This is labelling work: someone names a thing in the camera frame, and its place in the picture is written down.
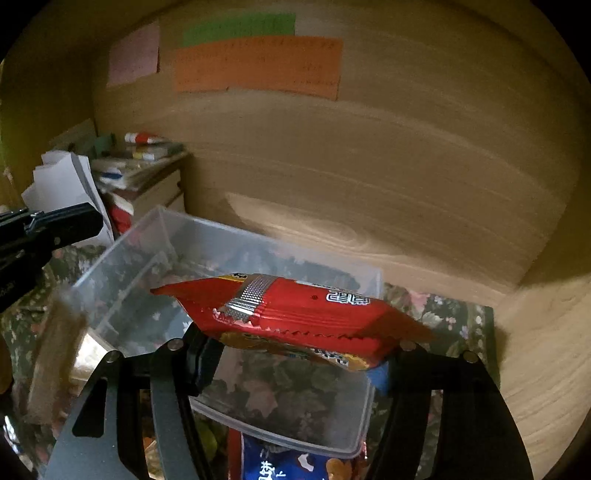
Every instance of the orange paper note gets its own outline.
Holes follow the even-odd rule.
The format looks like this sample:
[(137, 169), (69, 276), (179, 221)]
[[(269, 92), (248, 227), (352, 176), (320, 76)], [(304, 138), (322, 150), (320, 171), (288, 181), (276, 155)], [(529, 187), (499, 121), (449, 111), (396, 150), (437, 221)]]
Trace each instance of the orange paper note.
[(336, 100), (343, 41), (339, 38), (232, 38), (176, 52), (176, 90), (229, 87), (281, 90)]

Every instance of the white paper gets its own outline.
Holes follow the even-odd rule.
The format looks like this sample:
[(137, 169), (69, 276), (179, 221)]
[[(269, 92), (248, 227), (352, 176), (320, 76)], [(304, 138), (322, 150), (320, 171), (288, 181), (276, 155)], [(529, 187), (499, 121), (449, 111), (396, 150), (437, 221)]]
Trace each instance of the white paper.
[(25, 202), (25, 205), (29, 208), (29, 210), (43, 210), (41, 207), (41, 202), (39, 200), (39, 195), (37, 193), (37, 186), (35, 183), (31, 183), (29, 188), (27, 188), (22, 194), (22, 201)]
[(88, 157), (56, 150), (46, 152), (41, 159), (44, 165), (33, 171), (33, 185), (22, 193), (25, 204), (31, 209), (52, 212), (90, 203), (103, 216), (103, 228), (99, 235), (75, 245), (112, 245), (111, 223), (92, 180)]

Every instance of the sticky note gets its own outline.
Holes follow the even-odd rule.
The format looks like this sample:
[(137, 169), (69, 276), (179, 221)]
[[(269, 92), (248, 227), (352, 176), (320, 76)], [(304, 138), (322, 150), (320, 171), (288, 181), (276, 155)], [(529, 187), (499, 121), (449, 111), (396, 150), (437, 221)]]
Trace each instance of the sticky note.
[(200, 23), (183, 32), (183, 47), (238, 37), (294, 35), (295, 14), (249, 13)]
[(109, 52), (107, 87), (123, 85), (158, 71), (158, 21), (141, 27), (114, 43)]
[(180, 48), (178, 92), (239, 87), (281, 90), (336, 100), (343, 41), (278, 35), (244, 37)]

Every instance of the red snack package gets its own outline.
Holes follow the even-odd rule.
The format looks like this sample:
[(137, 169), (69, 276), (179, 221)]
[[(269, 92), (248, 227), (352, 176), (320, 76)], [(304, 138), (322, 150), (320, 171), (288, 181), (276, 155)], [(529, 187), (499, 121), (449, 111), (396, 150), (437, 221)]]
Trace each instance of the red snack package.
[(265, 274), (232, 274), (155, 288), (174, 296), (207, 335), (228, 346), (372, 368), (401, 339), (431, 330), (383, 300)]

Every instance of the blue snack package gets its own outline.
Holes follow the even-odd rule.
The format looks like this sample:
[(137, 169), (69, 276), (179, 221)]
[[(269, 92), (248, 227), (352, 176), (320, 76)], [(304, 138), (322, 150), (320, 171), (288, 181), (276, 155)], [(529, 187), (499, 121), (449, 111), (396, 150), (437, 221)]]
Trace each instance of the blue snack package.
[(271, 445), (235, 430), (228, 449), (230, 480), (352, 480), (359, 463)]

